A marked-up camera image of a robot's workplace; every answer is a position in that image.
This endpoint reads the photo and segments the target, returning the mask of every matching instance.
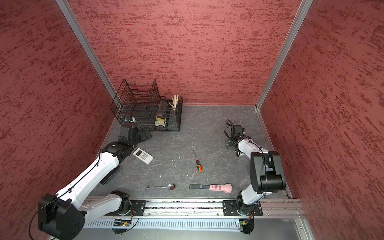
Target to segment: orange screwdriver handle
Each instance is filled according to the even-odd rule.
[[[203,169],[201,168],[201,165],[200,165],[200,162],[199,162],[198,159],[196,159],[196,164],[197,164],[197,170],[198,170],[199,172],[202,172]]]

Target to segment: metal spoon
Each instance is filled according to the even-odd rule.
[[[168,186],[166,186],[166,187],[161,187],[161,186],[151,186],[151,185],[147,185],[147,188],[155,188],[155,187],[160,187],[160,188],[166,188],[166,189],[168,189],[168,190],[170,190],[170,191],[172,191],[172,190],[174,190],[175,189],[175,187],[176,187],[176,185],[175,184],[169,184]]]

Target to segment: air conditioner remote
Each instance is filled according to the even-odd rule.
[[[145,162],[146,164],[149,164],[153,157],[149,155],[148,153],[144,152],[141,148],[136,149],[136,151],[133,153],[135,157],[140,159],[141,161]]]

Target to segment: wire shelf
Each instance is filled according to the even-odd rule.
[[[111,104],[111,111],[123,124],[134,117],[142,127],[151,131],[180,131],[183,98],[179,97],[176,108],[172,100],[160,97],[156,80],[153,83],[127,83],[124,79]]]

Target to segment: white robotic arm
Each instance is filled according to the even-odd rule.
[[[98,158],[75,180],[55,195],[46,194],[39,201],[38,228],[60,240],[73,239],[84,225],[110,212],[126,215],[131,211],[129,195],[112,191],[108,196],[83,205],[85,198],[101,182],[104,183],[129,156],[139,142],[150,139],[149,129],[134,122],[122,125],[119,142],[111,142]]]
[[[252,209],[266,195],[284,190],[286,181],[280,155],[263,149],[245,135],[244,128],[233,125],[230,120],[225,121],[231,128],[227,148],[236,151],[236,156],[246,155],[250,159],[251,184],[239,193],[237,210],[241,215],[249,215]]]

